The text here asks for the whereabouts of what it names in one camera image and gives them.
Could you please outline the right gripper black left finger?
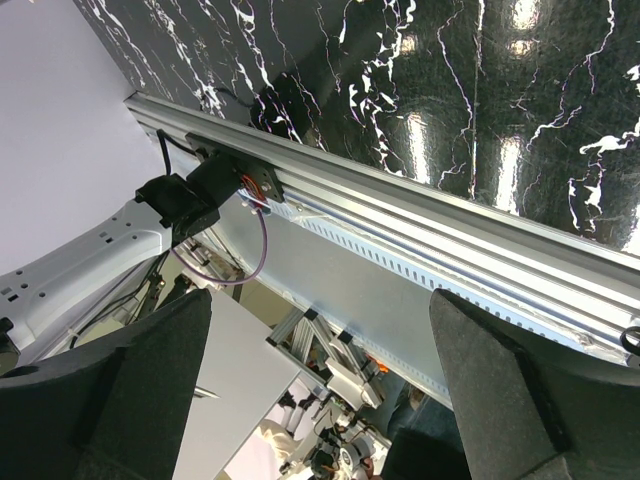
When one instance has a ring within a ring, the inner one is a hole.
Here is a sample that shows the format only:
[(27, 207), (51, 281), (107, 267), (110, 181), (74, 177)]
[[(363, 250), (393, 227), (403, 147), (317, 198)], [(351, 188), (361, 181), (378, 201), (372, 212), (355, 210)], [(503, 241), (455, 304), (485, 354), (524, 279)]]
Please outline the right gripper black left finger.
[(194, 290), (1, 378), (4, 479), (170, 479), (211, 322)]

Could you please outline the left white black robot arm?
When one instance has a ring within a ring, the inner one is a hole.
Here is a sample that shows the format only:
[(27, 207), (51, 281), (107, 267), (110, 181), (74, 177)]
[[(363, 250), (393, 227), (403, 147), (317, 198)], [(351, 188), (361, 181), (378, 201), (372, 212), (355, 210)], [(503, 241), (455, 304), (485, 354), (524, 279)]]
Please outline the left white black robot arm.
[(146, 182), (107, 220), (1, 277), (1, 371), (64, 313), (138, 264), (213, 226), (239, 190), (254, 205), (281, 203), (283, 188), (266, 161), (190, 133), (179, 148), (199, 164)]

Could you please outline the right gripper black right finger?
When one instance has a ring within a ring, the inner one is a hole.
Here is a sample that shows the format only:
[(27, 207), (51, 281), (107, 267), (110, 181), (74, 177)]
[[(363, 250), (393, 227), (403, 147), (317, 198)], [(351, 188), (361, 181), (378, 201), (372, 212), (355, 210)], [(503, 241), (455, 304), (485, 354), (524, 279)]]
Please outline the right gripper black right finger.
[(447, 290), (429, 319), (472, 478), (638, 478), (638, 370)]

